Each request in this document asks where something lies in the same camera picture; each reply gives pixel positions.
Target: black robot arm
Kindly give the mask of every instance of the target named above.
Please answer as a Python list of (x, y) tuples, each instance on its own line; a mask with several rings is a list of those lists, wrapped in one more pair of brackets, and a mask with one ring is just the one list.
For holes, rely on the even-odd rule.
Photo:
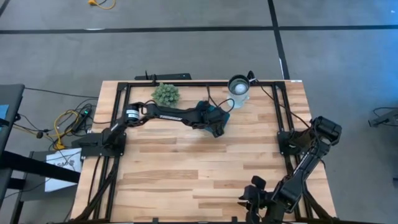
[(214, 137), (220, 137), (224, 134), (224, 121), (227, 112), (221, 108), (214, 108), (208, 101), (202, 101), (195, 108), (186, 110), (158, 106), (155, 103), (132, 103), (127, 106), (125, 114), (117, 120), (112, 128), (106, 128), (103, 131), (103, 144), (112, 144), (118, 136), (128, 127), (137, 127), (145, 124), (150, 119), (167, 119), (179, 121), (192, 127), (192, 129), (209, 128)]
[(259, 223), (258, 210), (267, 208), (262, 223), (281, 223), (284, 213), (292, 213), (303, 194), (303, 184), (322, 157), (328, 154), (330, 147), (338, 143), (341, 126), (318, 117), (311, 121), (311, 127), (302, 132), (293, 132), (289, 138), (291, 147), (307, 149), (300, 164), (291, 175), (286, 175), (275, 187), (273, 192), (266, 192), (266, 181), (254, 176), (252, 184), (245, 187), (241, 200), (247, 200), (244, 205), (249, 210), (247, 222)]

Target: wooden tabletop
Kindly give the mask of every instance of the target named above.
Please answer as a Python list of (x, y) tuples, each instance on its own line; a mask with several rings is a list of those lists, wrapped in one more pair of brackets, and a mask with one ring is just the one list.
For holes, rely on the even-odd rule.
[[(110, 121), (117, 83), (103, 82), (96, 122)], [(286, 87), (291, 110), (309, 121), (311, 115), (303, 83), (286, 81)], [(198, 101), (207, 100), (205, 87), (178, 89), (181, 95), (178, 108), (195, 107)], [(270, 87), (264, 89), (272, 94)], [(226, 99), (227, 87), (211, 87), (210, 90), (216, 102)], [(153, 91), (154, 87), (133, 87), (129, 102), (145, 102), (151, 99)], [(273, 190), (286, 175), (284, 158), (279, 154), (276, 140), (278, 124), (274, 102), (257, 86), (252, 86), (249, 91), (250, 99), (242, 108), (232, 110), (225, 134), (219, 138), (205, 130), (193, 130), (182, 123), (161, 119), (127, 129), (127, 144), (120, 161), (111, 221), (151, 222), (153, 217), (159, 217), (160, 222), (228, 222), (232, 216), (244, 221), (246, 209), (236, 202), (243, 194), (243, 188), (250, 184), (251, 177), (262, 177), (267, 180), (266, 190)], [(229, 109), (226, 103), (222, 107)], [(281, 110), (285, 127), (288, 127), (284, 109)], [(296, 129), (305, 128), (298, 119), (293, 117), (293, 120)], [(93, 131), (100, 133), (108, 126), (94, 124)], [(84, 161), (72, 218), (87, 205), (95, 162), (96, 158)], [(102, 161), (96, 173), (93, 196), (101, 164)], [(330, 215), (335, 215), (321, 164), (308, 178), (307, 184), (318, 203)], [(99, 217), (104, 217), (107, 199), (106, 192)], [(300, 209), (304, 216), (303, 203), (300, 203)], [(286, 214), (285, 220), (294, 220), (294, 215)]]

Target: green plant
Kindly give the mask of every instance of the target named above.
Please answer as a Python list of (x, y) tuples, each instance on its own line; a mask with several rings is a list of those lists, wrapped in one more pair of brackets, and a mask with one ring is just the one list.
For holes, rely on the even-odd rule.
[(178, 88), (171, 84), (160, 83), (155, 92), (151, 94), (157, 104), (161, 106), (176, 106), (180, 99)]

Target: yellow cable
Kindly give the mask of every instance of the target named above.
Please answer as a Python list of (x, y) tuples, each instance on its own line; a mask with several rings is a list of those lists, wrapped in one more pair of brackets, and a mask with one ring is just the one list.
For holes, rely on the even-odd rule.
[(65, 146), (62, 144), (61, 136), (63, 136), (64, 134), (68, 134), (69, 132), (72, 131), (72, 127), (71, 127), (70, 129), (66, 130), (64, 133), (61, 133), (61, 134), (60, 134), (60, 133), (58, 132), (58, 128), (57, 128), (58, 120), (59, 120), (60, 118), (62, 118), (63, 116), (65, 116), (65, 115), (67, 115), (67, 114), (70, 114), (70, 113), (72, 113), (72, 114), (74, 114), (74, 115), (76, 116), (76, 121), (75, 121), (75, 123), (77, 123), (77, 122), (79, 121), (79, 114), (78, 114), (77, 112), (75, 112), (75, 111), (70, 111), (70, 110), (68, 110), (68, 111), (66, 111), (66, 112), (64, 112), (64, 113), (62, 113), (62, 114), (61, 114), (60, 116), (58, 116), (58, 118), (56, 118), (55, 121), (54, 121), (54, 131), (55, 131), (56, 137), (58, 138), (58, 141), (57, 141), (57, 143), (56, 143), (56, 145), (55, 145), (55, 147), (54, 147), (56, 150), (65, 149)]
[(110, 7), (103, 7), (100, 4), (98, 4), (96, 0), (88, 0), (88, 4), (91, 4), (92, 6), (98, 6), (104, 10), (109, 10), (109, 9), (112, 9), (116, 5), (116, 0), (113, 0), (112, 6), (110, 6)]

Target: floor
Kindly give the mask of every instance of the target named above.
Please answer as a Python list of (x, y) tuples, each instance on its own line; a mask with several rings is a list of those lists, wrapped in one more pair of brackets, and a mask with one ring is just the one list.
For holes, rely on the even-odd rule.
[[(338, 216), (397, 223), (398, 189), (392, 183), (392, 177), (398, 175), (397, 130), (370, 128), (367, 122), (374, 117), (373, 108), (398, 104), (398, 27), (386, 26), (398, 24), (396, 0), (274, 0), (276, 30), (280, 30), (277, 41), (272, 29), (100, 34), (23, 31), (276, 28), (266, 0), (117, 0), (109, 11), (90, 7), (83, 0), (0, 0), (0, 4), (4, 9), (0, 14), (1, 83), (95, 96), (102, 80), (132, 80), (145, 70), (189, 72), (194, 79), (227, 79), (253, 70), (261, 79), (303, 80), (312, 115), (325, 116), (343, 127), (339, 145), (325, 158)], [(309, 30), (314, 26), (329, 30)], [(26, 90), (20, 112), (46, 128), (81, 100)], [(29, 151), (46, 151), (48, 146), (45, 140), (13, 131), (7, 150), (27, 156)], [(4, 201), (1, 223), (9, 221), (14, 201), (15, 197)], [(21, 223), (63, 221), (72, 202), (73, 194), (27, 203)]]

